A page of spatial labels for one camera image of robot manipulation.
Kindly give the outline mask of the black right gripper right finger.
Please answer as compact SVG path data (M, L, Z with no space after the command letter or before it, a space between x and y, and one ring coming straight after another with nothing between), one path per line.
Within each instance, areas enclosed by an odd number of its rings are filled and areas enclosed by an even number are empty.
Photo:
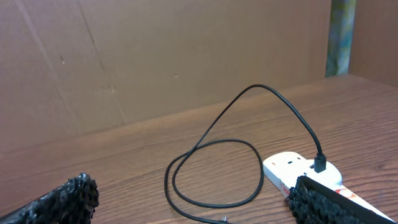
M393 224L307 176L290 188L287 205L297 223Z

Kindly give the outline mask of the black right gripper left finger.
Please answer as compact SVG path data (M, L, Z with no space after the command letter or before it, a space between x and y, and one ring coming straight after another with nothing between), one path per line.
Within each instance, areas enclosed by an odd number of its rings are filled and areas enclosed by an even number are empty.
M99 206L95 179L82 172L47 194L1 217L1 224L90 224Z

